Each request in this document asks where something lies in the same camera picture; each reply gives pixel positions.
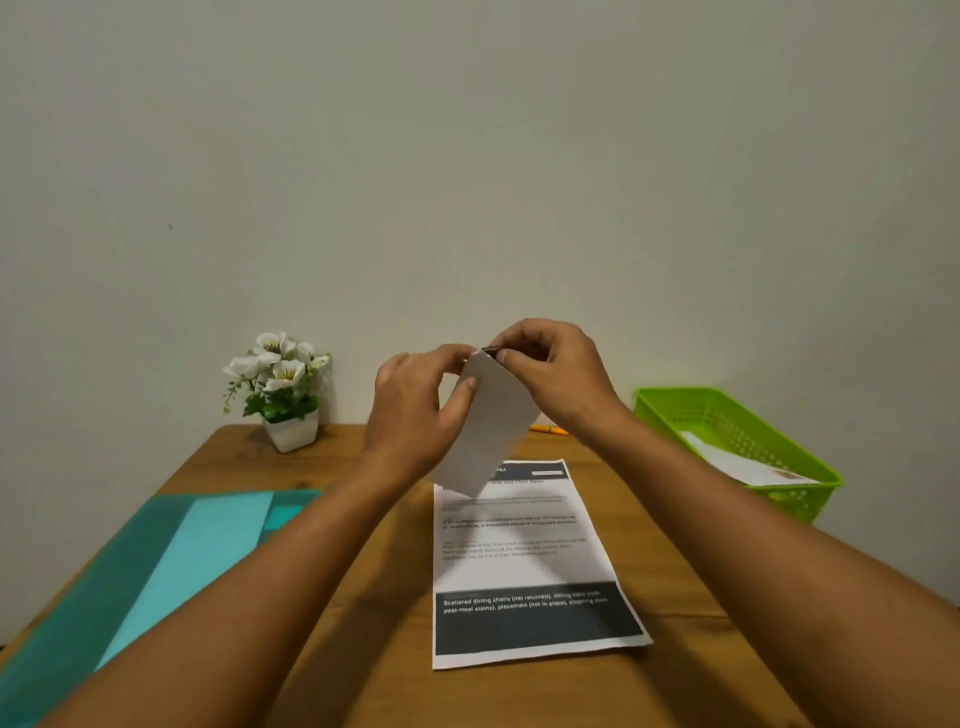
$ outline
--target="teal plastic folder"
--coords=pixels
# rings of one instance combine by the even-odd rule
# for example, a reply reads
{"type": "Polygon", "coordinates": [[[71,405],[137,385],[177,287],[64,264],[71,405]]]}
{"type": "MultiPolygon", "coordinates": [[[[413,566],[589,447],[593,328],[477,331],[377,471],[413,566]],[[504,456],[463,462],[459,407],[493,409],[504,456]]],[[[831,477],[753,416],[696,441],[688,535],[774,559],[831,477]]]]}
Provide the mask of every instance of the teal plastic folder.
{"type": "Polygon", "coordinates": [[[148,500],[0,673],[0,728],[39,721],[88,674],[318,495],[277,491],[148,500]]]}

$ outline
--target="forearm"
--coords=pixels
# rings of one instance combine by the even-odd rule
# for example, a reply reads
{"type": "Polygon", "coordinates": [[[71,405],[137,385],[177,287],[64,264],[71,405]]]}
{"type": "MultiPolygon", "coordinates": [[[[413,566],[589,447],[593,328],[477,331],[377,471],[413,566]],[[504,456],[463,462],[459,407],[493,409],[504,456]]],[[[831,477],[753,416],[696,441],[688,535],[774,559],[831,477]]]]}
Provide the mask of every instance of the forearm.
{"type": "Polygon", "coordinates": [[[590,444],[818,725],[955,720],[960,618],[952,605],[790,518],[627,410],[590,444]]]}
{"type": "Polygon", "coordinates": [[[405,485],[363,463],[87,679],[43,726],[257,724],[405,485]]]}

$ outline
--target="yellow pencil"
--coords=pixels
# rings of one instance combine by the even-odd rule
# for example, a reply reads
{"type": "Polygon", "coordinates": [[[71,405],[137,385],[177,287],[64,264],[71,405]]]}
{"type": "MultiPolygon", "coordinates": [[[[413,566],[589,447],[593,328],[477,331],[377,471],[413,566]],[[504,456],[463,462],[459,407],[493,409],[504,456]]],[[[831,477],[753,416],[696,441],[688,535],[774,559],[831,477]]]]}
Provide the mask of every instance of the yellow pencil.
{"type": "Polygon", "coordinates": [[[553,435],[568,435],[570,434],[565,429],[560,427],[554,427],[552,425],[530,425],[530,429],[534,432],[549,432],[553,435]]]}

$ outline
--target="hand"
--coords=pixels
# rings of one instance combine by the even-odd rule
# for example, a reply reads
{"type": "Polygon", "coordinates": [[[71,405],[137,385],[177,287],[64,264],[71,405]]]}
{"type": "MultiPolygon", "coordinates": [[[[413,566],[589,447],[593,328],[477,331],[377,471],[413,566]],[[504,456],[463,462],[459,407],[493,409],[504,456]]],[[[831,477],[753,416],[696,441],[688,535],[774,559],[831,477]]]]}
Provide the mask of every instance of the hand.
{"type": "Polygon", "coordinates": [[[580,327],[524,319],[491,342],[497,361],[526,385],[543,413],[588,445],[611,418],[633,415],[617,397],[593,340],[580,327]]]}
{"type": "Polygon", "coordinates": [[[376,373],[364,458],[395,473],[406,486],[433,470],[464,426],[477,380],[462,381],[443,409],[437,389],[444,373],[460,374],[474,351],[466,344],[444,344],[388,359],[376,373]]]}

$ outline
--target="green basket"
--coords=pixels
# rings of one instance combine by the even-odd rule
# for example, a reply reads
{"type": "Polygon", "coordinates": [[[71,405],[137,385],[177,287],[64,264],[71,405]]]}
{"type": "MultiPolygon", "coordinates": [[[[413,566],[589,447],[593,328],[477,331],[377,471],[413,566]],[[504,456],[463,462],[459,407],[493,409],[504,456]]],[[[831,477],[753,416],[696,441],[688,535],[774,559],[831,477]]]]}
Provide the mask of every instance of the green basket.
{"type": "Polygon", "coordinates": [[[692,432],[709,445],[819,481],[794,486],[744,486],[803,522],[813,523],[833,489],[843,485],[839,473],[717,389],[644,388],[634,394],[638,418],[693,452],[696,450],[681,432],[692,432]]]}

